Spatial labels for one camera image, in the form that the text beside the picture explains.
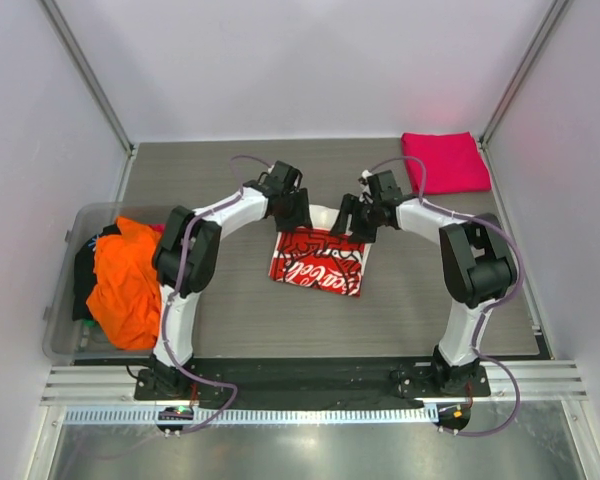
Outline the white t-shirt with red print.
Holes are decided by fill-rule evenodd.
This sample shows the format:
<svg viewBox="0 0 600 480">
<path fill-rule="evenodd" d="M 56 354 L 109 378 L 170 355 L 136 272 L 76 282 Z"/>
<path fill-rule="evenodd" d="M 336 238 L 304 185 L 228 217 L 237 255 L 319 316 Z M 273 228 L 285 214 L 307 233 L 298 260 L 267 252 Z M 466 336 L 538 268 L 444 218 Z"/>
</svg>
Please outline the white t-shirt with red print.
<svg viewBox="0 0 600 480">
<path fill-rule="evenodd" d="M 358 297 L 371 246 L 354 243 L 350 235 L 333 236 L 338 211 L 309 208 L 312 226 L 277 235 L 269 278 L 275 282 Z"/>
</svg>

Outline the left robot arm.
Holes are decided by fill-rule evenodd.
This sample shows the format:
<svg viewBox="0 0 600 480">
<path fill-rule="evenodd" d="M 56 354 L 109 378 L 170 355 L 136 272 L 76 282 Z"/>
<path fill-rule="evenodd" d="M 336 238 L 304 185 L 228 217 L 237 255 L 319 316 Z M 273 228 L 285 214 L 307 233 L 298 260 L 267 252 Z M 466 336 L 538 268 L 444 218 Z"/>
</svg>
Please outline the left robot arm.
<svg viewBox="0 0 600 480">
<path fill-rule="evenodd" d="M 159 336 L 149 366 L 138 373 L 136 399 L 181 399 L 192 390 L 197 382 L 191 371 L 196 311 L 214 276 L 221 241 L 268 217 L 279 232 L 311 227 L 302 179 L 299 169 L 277 161 L 216 203 L 177 206 L 170 212 L 152 258 L 161 295 Z"/>
</svg>

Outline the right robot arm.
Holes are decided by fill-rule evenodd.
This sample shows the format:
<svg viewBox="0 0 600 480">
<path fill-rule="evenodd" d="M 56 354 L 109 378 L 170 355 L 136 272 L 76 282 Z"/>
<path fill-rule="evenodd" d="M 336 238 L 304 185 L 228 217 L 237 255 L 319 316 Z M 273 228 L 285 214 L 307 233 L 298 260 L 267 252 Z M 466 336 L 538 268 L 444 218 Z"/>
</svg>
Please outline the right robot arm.
<svg viewBox="0 0 600 480">
<path fill-rule="evenodd" d="M 343 196 L 330 233 L 371 244 L 379 228 L 391 227 L 439 247 L 452 303 L 445 333 L 434 347 L 429 381 L 442 395 L 458 394 L 478 377 L 479 345 L 491 310 L 521 279 L 515 246 L 496 216 L 458 213 L 406 195 L 389 170 L 366 170 L 359 183 L 362 193 Z"/>
</svg>

